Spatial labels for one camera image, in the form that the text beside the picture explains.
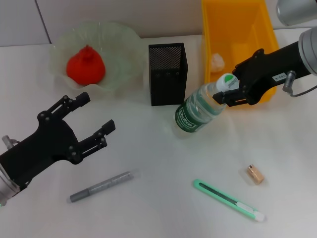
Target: red ball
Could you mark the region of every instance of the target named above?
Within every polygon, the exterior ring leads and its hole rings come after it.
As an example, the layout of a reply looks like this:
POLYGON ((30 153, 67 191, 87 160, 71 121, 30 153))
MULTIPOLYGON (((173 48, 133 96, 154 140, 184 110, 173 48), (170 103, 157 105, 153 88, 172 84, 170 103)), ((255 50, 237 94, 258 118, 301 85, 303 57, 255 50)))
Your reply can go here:
POLYGON ((98 52, 87 45, 70 58, 66 72, 76 83, 89 85, 103 79, 106 67, 98 52))

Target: water bottle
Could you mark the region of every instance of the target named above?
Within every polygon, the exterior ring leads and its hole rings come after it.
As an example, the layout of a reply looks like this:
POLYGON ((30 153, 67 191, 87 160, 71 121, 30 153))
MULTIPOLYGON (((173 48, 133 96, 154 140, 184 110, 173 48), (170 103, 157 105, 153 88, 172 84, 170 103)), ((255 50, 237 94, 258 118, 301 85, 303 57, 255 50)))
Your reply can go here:
POLYGON ((224 74, 216 83, 201 86, 175 112, 178 127, 188 133, 194 133, 215 119, 226 107, 218 104, 212 96, 239 88, 239 80, 230 73, 224 74))

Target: translucent bowl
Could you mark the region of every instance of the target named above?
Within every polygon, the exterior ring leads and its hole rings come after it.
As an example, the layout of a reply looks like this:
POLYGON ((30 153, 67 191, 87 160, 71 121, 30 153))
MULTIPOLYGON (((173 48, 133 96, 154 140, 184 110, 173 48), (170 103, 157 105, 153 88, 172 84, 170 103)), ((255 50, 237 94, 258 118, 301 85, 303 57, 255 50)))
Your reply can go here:
POLYGON ((51 46, 50 71, 75 90, 88 87, 114 91, 120 85, 142 75, 146 45, 129 27, 114 22, 87 22, 62 35, 51 46), (106 74, 98 84, 79 85, 66 74, 69 59, 83 47, 93 47, 102 57, 106 74))

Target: pen holder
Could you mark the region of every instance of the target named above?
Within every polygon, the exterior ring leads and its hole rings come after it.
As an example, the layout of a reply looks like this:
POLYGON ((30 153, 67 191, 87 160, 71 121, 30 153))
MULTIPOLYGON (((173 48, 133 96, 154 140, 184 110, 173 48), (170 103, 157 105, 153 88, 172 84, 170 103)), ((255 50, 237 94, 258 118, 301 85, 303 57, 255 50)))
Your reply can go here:
POLYGON ((187 70, 183 43, 149 45, 151 105, 182 104, 187 70))

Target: white table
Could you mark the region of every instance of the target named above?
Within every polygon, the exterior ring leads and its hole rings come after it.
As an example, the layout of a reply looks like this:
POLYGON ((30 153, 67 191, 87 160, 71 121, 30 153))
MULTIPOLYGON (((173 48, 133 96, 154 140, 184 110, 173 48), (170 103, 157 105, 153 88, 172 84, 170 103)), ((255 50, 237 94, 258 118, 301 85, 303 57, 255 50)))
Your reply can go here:
MULTIPOLYGON (((281 46, 305 29, 277 30, 281 46)), ((201 36, 145 39, 184 42, 188 96, 200 85, 201 36)), ((76 96, 49 74, 49 45, 0 48, 0 133, 24 139, 37 114, 63 95, 76 96)), ((177 106, 151 107, 145 77, 129 91, 94 97, 65 120, 81 140, 109 119, 108 147, 79 165, 61 161, 0 208, 3 238, 298 238, 316 237, 317 91, 292 99, 278 88, 270 103, 229 109, 187 139, 172 132, 177 106), (256 165, 255 186, 243 170, 256 165), (141 176, 74 204, 69 195, 119 173, 141 176), (256 223, 192 187, 202 179, 267 215, 256 223)), ((295 92, 317 83, 297 80, 295 92)), ((0 153, 6 150, 0 143, 0 153)))

